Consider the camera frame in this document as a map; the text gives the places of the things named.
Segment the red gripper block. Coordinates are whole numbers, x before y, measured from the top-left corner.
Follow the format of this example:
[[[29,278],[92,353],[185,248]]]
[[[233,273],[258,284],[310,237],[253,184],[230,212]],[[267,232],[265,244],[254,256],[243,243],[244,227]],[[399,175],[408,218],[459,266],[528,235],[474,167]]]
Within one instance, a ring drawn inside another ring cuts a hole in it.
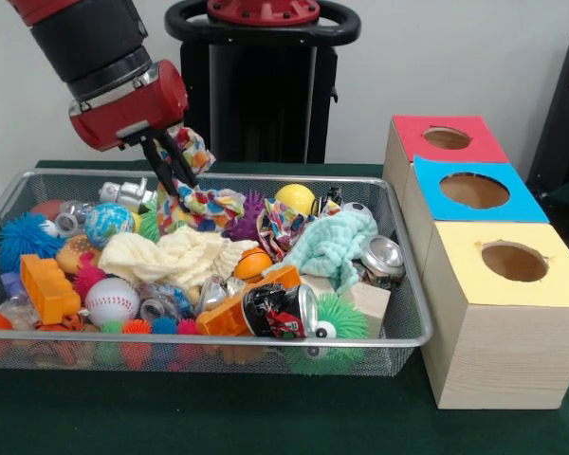
[[[70,122],[79,137],[91,148],[106,151],[132,144],[147,129],[163,130],[180,122],[189,108],[185,83],[168,60],[151,66],[139,76],[94,99],[72,101]],[[168,132],[159,143],[170,157],[176,178],[189,187],[198,185],[182,149]],[[152,139],[140,142],[143,154],[165,191],[176,196],[172,170],[161,158]]]

